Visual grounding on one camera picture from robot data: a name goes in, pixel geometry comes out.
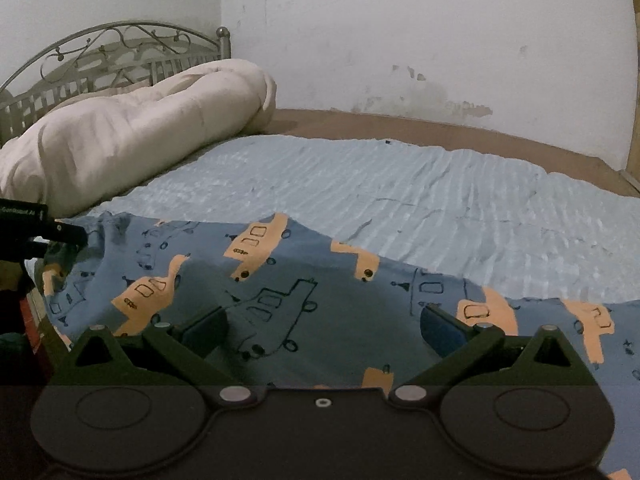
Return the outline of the blue pants with orange cars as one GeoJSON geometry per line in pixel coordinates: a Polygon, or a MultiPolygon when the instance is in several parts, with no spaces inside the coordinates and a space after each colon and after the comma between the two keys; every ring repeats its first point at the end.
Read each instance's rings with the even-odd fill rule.
{"type": "Polygon", "coordinates": [[[81,250],[53,243],[38,272],[47,315],[66,342],[93,325],[117,336],[177,325],[215,310],[227,335],[195,337],[231,376],[277,387],[390,388],[434,363],[446,330],[427,341],[425,308],[491,323],[510,336],[558,326],[614,408],[603,460],[615,478],[639,474],[639,305],[512,299],[466,278],[382,258],[285,214],[249,224],[82,217],[81,250]]]}

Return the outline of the light blue quilted bed cover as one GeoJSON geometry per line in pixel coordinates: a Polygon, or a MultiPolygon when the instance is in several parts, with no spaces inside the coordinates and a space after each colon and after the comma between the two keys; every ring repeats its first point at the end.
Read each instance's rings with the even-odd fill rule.
{"type": "Polygon", "coordinates": [[[98,206],[248,223],[283,212],[509,298],[639,296],[639,203],[512,158],[396,140],[243,136],[98,206]]]}

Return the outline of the rolled cream comforter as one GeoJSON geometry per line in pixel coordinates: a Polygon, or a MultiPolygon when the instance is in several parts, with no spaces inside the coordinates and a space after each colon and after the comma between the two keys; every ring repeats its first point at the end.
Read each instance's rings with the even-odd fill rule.
{"type": "Polygon", "coordinates": [[[73,217],[210,144],[262,130],[276,103],[274,79],[232,58],[61,104],[2,148],[1,195],[73,217]]]}

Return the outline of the grey metal headboard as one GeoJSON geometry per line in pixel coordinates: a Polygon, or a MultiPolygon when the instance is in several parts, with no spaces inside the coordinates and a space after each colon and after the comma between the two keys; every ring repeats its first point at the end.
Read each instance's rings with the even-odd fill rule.
{"type": "Polygon", "coordinates": [[[157,84],[232,53],[231,32],[212,35],[159,21],[94,25],[56,40],[1,83],[1,142],[23,134],[75,96],[134,84],[157,84]]]}

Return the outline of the brown wooden bed frame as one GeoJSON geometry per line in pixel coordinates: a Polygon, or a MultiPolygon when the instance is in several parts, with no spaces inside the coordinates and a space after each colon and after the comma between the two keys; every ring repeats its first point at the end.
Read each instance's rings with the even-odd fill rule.
{"type": "Polygon", "coordinates": [[[597,157],[480,128],[337,110],[277,110],[265,133],[308,139],[397,140],[448,151],[472,150],[526,160],[548,172],[565,174],[620,196],[639,195],[619,172],[597,157]]]}

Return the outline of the brown plywood wardrobe panel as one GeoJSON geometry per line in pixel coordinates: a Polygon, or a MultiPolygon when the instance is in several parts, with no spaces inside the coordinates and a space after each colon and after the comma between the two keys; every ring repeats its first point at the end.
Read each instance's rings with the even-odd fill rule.
{"type": "Polygon", "coordinates": [[[636,112],[634,113],[634,133],[631,138],[626,171],[631,175],[631,177],[638,180],[640,170],[640,0],[632,0],[632,7],[634,8],[634,32],[636,33],[637,48],[637,95],[636,112]]]}

